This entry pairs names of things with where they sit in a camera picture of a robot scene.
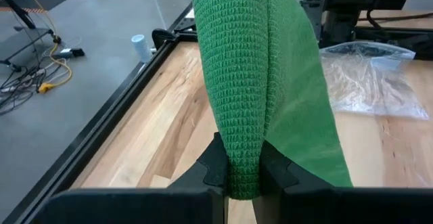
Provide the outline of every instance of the gray floor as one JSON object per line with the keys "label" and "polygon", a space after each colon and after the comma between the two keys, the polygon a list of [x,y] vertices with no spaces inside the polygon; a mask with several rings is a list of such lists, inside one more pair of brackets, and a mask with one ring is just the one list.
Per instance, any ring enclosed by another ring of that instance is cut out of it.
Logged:
{"label": "gray floor", "polygon": [[[0,117],[0,221],[26,195],[102,104],[136,66],[130,39],[170,26],[191,0],[67,0],[49,14],[67,41],[81,37],[86,57],[71,61],[73,79],[46,95],[35,95],[18,110]],[[408,0],[406,9],[433,9],[433,0]],[[32,14],[37,26],[44,26]],[[0,12],[0,40],[18,25]],[[31,50],[17,64],[35,64]],[[0,82],[9,70],[0,66]]]}

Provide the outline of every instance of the black equipment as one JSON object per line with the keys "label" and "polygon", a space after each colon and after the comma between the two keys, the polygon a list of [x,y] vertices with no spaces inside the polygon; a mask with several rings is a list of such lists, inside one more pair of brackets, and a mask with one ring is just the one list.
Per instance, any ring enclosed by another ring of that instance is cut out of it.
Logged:
{"label": "black equipment", "polygon": [[[219,133],[166,189],[76,189],[53,197],[35,223],[227,223],[229,159]],[[431,223],[433,189],[334,187],[264,142],[258,224]]]}
{"label": "black equipment", "polygon": [[[410,49],[415,59],[433,60],[433,30],[382,28],[372,17],[375,9],[401,9],[406,0],[302,0],[320,48],[354,40],[371,40]],[[358,27],[362,10],[372,27]]]}
{"label": "black equipment", "polygon": [[[27,47],[30,47],[45,35],[51,35],[53,42],[59,45],[62,43],[62,39],[49,28],[37,28],[28,17],[28,12],[17,5],[14,0],[5,0],[5,2],[10,6],[11,11],[15,12],[27,27],[15,26],[14,29],[17,33],[5,41],[0,42],[0,64],[5,64],[13,71],[20,72],[21,67],[10,62],[15,55],[19,54]],[[80,53],[76,56],[84,55],[81,49],[78,50],[80,50]]]}

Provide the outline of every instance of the green towel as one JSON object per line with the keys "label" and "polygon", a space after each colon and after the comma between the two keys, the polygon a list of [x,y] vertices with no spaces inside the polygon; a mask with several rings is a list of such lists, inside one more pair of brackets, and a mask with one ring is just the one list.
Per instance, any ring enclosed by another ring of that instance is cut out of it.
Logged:
{"label": "green towel", "polygon": [[229,194],[260,195],[264,139],[312,173],[350,185],[319,50],[296,0],[193,0],[210,105],[230,160]]}

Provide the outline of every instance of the wooden table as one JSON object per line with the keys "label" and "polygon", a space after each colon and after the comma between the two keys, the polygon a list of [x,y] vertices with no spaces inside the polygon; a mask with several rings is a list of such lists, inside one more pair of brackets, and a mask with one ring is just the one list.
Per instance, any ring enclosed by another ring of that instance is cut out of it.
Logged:
{"label": "wooden table", "polygon": [[[393,24],[433,28],[433,19],[382,23]],[[433,117],[433,62],[414,61],[405,72]],[[355,186],[433,186],[433,120],[334,116]],[[72,187],[166,187],[196,161],[215,131],[198,44],[180,43]],[[255,223],[251,202],[231,200],[229,222]]]}

